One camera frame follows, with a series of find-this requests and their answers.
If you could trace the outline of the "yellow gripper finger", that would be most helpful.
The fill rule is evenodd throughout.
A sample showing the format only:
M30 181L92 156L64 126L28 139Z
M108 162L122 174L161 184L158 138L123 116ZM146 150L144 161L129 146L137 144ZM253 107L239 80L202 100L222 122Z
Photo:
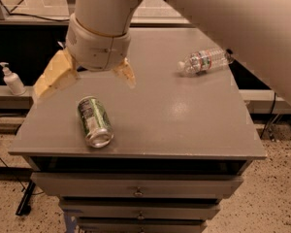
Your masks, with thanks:
M74 57L68 49L59 50L33 85L33 100L35 103L41 103L58 90L75 84L78 79L79 74Z
M124 81L130 88L136 86L136 78L127 58L124 58L119 65L113 68L113 73L116 77Z

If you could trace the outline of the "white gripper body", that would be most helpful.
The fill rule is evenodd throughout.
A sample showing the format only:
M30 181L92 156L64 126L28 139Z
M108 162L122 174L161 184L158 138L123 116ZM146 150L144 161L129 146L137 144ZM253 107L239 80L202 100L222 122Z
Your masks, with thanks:
M130 40L129 33L119 37L92 33L77 21L75 15L71 15L66 49L79 66L94 72L109 71L124 61Z

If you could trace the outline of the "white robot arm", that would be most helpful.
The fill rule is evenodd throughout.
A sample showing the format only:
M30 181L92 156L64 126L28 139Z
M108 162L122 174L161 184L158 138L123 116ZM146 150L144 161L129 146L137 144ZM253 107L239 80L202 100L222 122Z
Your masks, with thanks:
M76 0L66 47L33 86L38 100L72 85L77 69L123 63L143 0ZM291 106L291 0L164 0Z

